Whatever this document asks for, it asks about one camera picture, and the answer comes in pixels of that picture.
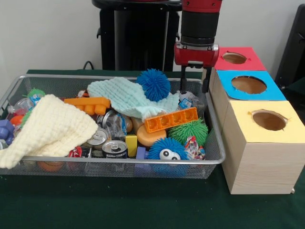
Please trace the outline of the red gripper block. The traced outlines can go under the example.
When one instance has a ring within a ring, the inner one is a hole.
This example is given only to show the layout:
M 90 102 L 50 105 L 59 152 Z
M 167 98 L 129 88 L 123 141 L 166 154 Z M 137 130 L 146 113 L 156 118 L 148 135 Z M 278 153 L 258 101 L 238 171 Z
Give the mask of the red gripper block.
M 211 77 L 211 67 L 214 67 L 219 56 L 219 46 L 196 47 L 181 42 L 176 42 L 174 46 L 174 61 L 181 65 L 181 93 L 186 92 L 187 79 L 185 77 L 186 66 L 205 67 L 206 75 L 203 80 L 203 93 L 209 90 Z

